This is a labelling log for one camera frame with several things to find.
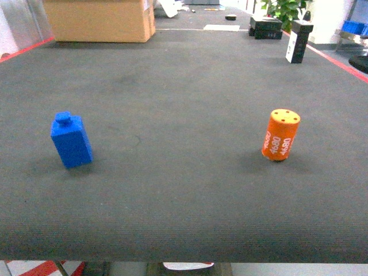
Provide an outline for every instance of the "black object on floor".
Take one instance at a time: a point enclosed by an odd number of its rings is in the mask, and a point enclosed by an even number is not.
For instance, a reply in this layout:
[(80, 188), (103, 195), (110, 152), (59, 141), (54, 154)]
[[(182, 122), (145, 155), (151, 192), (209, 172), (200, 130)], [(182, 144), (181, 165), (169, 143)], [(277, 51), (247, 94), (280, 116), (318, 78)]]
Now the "black object on floor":
[(286, 59), (290, 63), (301, 63), (303, 61), (305, 47), (308, 43), (308, 36), (312, 30), (313, 25), (308, 21), (292, 21), (292, 33), (290, 34), (286, 53)]
[(228, 14), (227, 16), (225, 16), (226, 20), (230, 20), (230, 21), (235, 21), (236, 20), (236, 15), (235, 14)]
[(281, 30), (256, 30), (254, 32), (255, 39), (281, 39)]
[(368, 56), (352, 56), (349, 58), (349, 63), (359, 71), (368, 74)]
[(252, 16), (249, 26), (249, 35), (255, 39), (281, 39), (282, 22), (271, 17)]
[(307, 10), (303, 16), (303, 20), (305, 21), (310, 21), (311, 20), (311, 12), (309, 10)]

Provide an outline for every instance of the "white wall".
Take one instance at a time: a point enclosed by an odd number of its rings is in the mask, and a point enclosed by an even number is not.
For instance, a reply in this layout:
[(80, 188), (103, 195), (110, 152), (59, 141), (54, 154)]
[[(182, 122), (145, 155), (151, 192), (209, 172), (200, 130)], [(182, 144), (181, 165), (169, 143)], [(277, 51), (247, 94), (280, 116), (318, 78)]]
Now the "white wall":
[(352, 0), (314, 0), (308, 10), (312, 15), (313, 32), (309, 40), (315, 44), (338, 42), (335, 31), (340, 29), (347, 17)]
[(0, 57), (3, 53), (15, 53), (18, 51), (18, 46), (14, 41), (12, 32), (7, 24), (4, 12), (0, 7)]
[(358, 0), (350, 20), (368, 24), (368, 1)]

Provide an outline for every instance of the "blue toy block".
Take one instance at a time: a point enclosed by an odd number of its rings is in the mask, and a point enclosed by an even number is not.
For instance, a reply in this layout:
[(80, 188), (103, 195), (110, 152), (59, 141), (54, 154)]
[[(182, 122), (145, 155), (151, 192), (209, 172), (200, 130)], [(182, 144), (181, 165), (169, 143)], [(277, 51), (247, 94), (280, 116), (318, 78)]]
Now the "blue toy block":
[(93, 161), (92, 148), (80, 116), (71, 116), (69, 111), (57, 113), (51, 124), (51, 139), (66, 168)]

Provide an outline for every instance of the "white label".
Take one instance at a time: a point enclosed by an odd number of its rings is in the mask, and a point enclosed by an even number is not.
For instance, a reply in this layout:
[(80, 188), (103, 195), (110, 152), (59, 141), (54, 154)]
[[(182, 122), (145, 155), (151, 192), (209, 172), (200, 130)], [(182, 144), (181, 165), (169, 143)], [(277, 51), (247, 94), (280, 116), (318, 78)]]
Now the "white label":
[(280, 141), (281, 141), (281, 138), (280, 137), (274, 136), (272, 138), (272, 142), (271, 142), (272, 147), (270, 148), (270, 152), (272, 154), (276, 154), (277, 153), (278, 147), (280, 146)]
[(292, 139), (291, 138), (285, 138), (284, 140), (283, 140), (283, 143), (282, 143), (282, 145), (281, 145), (281, 152), (280, 152), (280, 154), (282, 154), (282, 155), (285, 155), (286, 153), (287, 153), (287, 151), (290, 149), (290, 147), (291, 147), (291, 145), (290, 145), (290, 141), (291, 141)]
[(194, 270), (213, 266), (214, 263), (163, 263), (170, 270)]
[(240, 29), (240, 25), (206, 25), (203, 30), (227, 30), (230, 32), (237, 32)]
[(286, 59), (290, 63), (292, 62), (292, 58), (294, 55), (294, 49), (295, 49), (295, 43), (297, 42), (297, 37), (298, 35), (292, 31), (292, 33), (290, 34), (289, 45), (287, 46), (287, 51), (286, 51)]
[(271, 138), (271, 133), (267, 131), (266, 138), (264, 139), (264, 144), (263, 144), (263, 147), (265, 148), (265, 150), (269, 148), (270, 138)]

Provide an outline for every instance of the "yellow top of cylinder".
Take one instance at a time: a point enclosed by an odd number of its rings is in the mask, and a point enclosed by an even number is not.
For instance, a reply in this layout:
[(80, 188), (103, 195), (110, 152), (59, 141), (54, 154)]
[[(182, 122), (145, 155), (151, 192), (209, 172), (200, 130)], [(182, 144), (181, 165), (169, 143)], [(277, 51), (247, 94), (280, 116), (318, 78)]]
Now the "yellow top of cylinder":
[(289, 109), (275, 109), (271, 112), (271, 117), (280, 124), (297, 124), (300, 116)]

